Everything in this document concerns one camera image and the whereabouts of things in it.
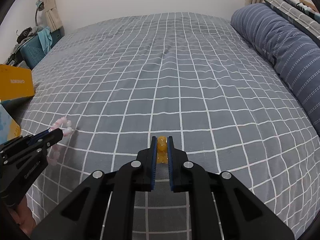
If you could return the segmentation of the person's hand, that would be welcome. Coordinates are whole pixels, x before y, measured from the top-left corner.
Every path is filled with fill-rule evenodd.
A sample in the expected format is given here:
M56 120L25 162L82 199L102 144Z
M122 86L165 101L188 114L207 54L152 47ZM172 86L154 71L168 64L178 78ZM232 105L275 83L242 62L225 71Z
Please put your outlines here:
M33 218L31 209L28 207L26 196L23 197L20 204L14 209L9 209L9 212L16 224L19 225L20 229L30 237L32 231L36 227L36 222Z

